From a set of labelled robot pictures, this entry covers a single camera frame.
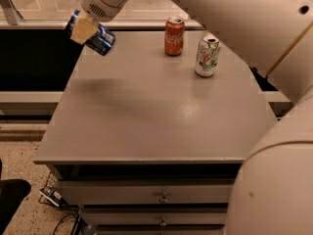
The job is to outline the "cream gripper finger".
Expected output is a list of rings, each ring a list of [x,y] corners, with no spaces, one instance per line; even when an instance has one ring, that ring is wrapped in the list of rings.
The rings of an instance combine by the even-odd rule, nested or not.
[[[75,11],[73,13],[74,23],[70,39],[83,45],[98,31],[98,22],[88,13]]]

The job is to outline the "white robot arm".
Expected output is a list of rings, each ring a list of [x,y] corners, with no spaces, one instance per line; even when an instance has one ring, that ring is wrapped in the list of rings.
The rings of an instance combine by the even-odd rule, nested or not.
[[[127,0],[80,0],[108,22]],[[312,0],[171,0],[294,104],[244,161],[226,235],[313,235]]]

